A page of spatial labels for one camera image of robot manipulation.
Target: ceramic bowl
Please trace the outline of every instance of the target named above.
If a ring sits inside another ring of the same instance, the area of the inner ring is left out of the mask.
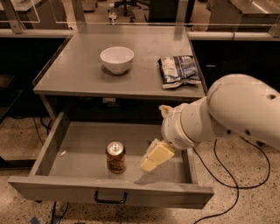
[[[112,74],[123,74],[130,69],[134,53],[127,47],[113,46],[102,51],[100,58]]]

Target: office chair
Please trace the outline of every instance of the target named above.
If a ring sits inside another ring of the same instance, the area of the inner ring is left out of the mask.
[[[118,8],[119,6],[123,5],[123,7],[124,7],[124,16],[126,17],[128,15],[127,5],[130,5],[130,6],[133,6],[133,7],[138,7],[138,9],[142,8],[137,3],[149,6],[150,1],[148,1],[148,0],[130,0],[130,1],[122,0],[122,1],[119,1],[119,2],[115,2],[114,3],[114,8]]]

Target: terrazzo floor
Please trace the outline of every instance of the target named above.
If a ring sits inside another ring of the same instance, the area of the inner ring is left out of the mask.
[[[37,117],[35,121],[38,133],[44,142],[46,129]],[[44,118],[43,121],[47,123],[48,118]],[[6,159],[36,158],[41,149],[32,117],[22,120],[7,117],[0,124],[0,136],[0,152]],[[199,223],[280,223],[280,151],[268,145],[262,146],[262,149],[270,161],[270,175],[267,182],[255,189],[240,190],[238,202],[231,211]],[[235,184],[215,158],[213,141],[202,143],[196,150],[220,181],[228,185]],[[219,140],[216,151],[239,186],[259,184],[268,174],[268,163],[263,154],[239,137]],[[237,190],[225,187],[212,178],[196,154],[194,161],[199,185],[211,186],[214,190],[214,196],[202,210],[69,203],[60,223],[191,224],[202,217],[228,210],[236,201]],[[27,176],[28,171],[0,171],[0,223],[51,223],[53,202],[38,203],[23,198],[8,183],[11,175]],[[66,203],[58,202],[56,214],[63,214],[66,206]]]

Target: open drawer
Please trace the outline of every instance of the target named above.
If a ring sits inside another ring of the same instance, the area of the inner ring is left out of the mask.
[[[140,159],[150,142],[162,138],[160,128],[71,122],[61,112],[29,176],[12,176],[9,183],[28,200],[203,208],[214,192],[198,185],[192,149],[177,151],[150,173],[140,170]],[[122,174],[107,168],[105,151],[115,140],[126,149],[127,168]]]

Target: can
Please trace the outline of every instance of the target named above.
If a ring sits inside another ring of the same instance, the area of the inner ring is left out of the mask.
[[[122,173],[125,171],[125,149],[122,143],[114,141],[107,146],[107,167],[113,173]]]

